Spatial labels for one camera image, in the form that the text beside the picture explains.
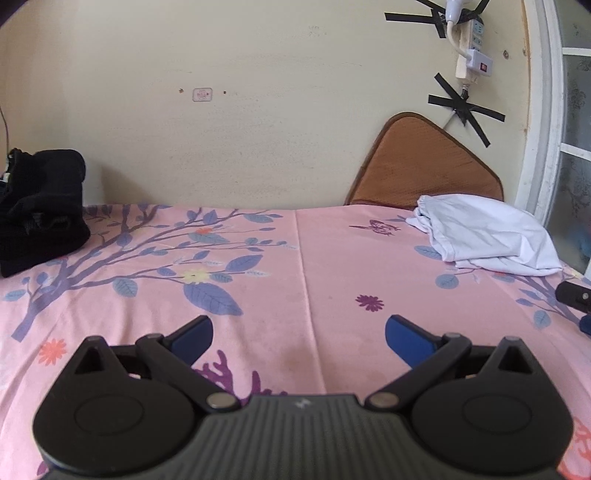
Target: cable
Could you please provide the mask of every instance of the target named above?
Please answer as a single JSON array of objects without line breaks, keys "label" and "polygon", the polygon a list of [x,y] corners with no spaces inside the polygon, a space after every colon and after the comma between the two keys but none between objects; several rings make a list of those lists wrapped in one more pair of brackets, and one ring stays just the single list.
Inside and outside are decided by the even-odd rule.
[{"label": "cable", "polygon": [[449,39],[449,43],[452,44],[454,50],[456,50],[456,52],[458,52],[462,57],[464,57],[467,60],[471,60],[472,57],[470,56],[470,54],[468,52],[463,51],[460,48],[460,46],[456,43],[456,41],[453,39],[453,26],[453,22],[447,22],[447,38]]},{"label": "cable", "polygon": [[4,122],[4,130],[6,131],[6,157],[10,154],[10,141],[8,136],[8,123],[6,122],[6,117],[4,116],[4,112],[2,112],[2,105],[0,105],[0,115],[2,115],[2,121]]}]

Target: purple flower print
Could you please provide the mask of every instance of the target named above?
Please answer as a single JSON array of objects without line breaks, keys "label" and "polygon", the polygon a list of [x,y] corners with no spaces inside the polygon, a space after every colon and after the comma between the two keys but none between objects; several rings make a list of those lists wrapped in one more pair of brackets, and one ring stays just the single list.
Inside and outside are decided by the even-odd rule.
[{"label": "purple flower print", "polygon": [[365,307],[365,310],[368,312],[377,312],[384,308],[384,302],[382,300],[369,295],[360,295],[355,301],[359,302],[360,307]]},{"label": "purple flower print", "polygon": [[369,226],[361,226],[361,225],[349,225],[352,228],[362,228],[363,230],[372,230],[375,233],[380,233],[381,235],[393,235],[393,232],[400,231],[400,228],[394,225],[389,225],[387,223],[383,223],[380,220],[370,220]]}]

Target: wall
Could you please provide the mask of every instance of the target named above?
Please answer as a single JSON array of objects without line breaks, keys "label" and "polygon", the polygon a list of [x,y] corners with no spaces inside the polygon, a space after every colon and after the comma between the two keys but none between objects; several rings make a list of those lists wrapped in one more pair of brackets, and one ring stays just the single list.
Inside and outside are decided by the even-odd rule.
[{"label": "wall", "polygon": [[[387,11],[428,14],[413,0],[30,0],[0,29],[11,146],[79,150],[91,202],[339,205],[390,116],[449,115],[427,96],[444,96],[433,77],[453,80],[456,55],[432,25]],[[457,119],[449,131],[512,201],[528,106],[521,2],[495,0],[484,19],[496,71],[471,101],[507,122],[477,115],[488,149]],[[196,87],[213,100],[193,102]]]}]

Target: brown mat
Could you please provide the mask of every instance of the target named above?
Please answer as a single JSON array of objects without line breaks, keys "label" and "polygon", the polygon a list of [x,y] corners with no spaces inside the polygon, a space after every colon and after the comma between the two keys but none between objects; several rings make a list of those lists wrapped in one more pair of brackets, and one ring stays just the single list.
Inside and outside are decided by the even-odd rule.
[{"label": "brown mat", "polygon": [[417,113],[393,116],[357,174],[346,205],[413,209],[421,195],[468,193],[503,200],[496,174]]}]

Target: white cloth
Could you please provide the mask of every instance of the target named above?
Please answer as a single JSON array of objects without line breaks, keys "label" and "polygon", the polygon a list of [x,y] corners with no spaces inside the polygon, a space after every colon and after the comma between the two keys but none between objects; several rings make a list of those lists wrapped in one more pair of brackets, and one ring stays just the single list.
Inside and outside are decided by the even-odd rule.
[{"label": "white cloth", "polygon": [[548,232],[533,215],[498,200],[451,194],[418,200],[407,223],[457,268],[542,277],[562,270]]}]

